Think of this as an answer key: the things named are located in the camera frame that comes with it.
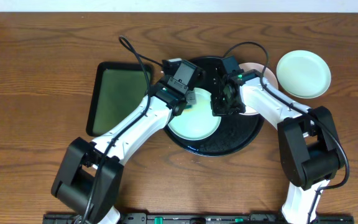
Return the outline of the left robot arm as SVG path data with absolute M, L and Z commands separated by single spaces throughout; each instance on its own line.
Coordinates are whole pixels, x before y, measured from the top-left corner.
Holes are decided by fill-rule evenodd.
M 67 147 L 51 193 L 81 215 L 82 223 L 117 223 L 114 207 L 123 170 L 151 135 L 180 115 L 195 81 L 167 76 L 147 90 L 138 107 L 117 126 L 88 142 L 76 138 Z

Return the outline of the mint plate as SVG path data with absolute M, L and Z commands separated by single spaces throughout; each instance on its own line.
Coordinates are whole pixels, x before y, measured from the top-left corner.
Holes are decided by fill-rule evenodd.
M 331 85 L 328 64 L 317 54 L 294 50 L 277 63 L 277 80 L 289 94 L 298 98 L 317 98 Z
M 183 111 L 168 124 L 178 137 L 190 141 L 198 141 L 212 135 L 221 123 L 220 116 L 213 116 L 211 109 L 211 93 L 202 88 L 194 88 L 196 104 L 190 111 Z

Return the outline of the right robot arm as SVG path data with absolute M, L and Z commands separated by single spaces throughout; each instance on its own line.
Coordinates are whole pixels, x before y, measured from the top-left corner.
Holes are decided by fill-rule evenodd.
M 278 133 L 282 169 L 290 181 L 281 213 L 287 223 L 313 223 L 316 207 L 337 171 L 349 174 L 349 161 L 337 136 L 331 112 L 299 104 L 272 87 L 256 70 L 218 72 L 213 114 L 239 114 L 250 107 Z

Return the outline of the green yellow sponge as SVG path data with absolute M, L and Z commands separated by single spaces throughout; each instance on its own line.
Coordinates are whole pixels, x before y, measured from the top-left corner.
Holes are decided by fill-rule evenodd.
M 186 105 L 184 111 L 190 111 L 193 109 L 193 105 Z

